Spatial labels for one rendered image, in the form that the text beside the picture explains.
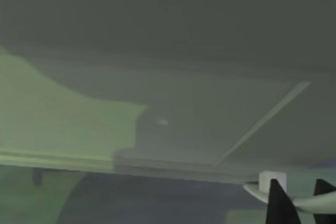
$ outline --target white block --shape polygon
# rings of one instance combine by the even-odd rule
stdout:
[[[259,190],[263,193],[269,193],[271,179],[276,179],[284,191],[287,191],[286,173],[264,171],[259,174]]]

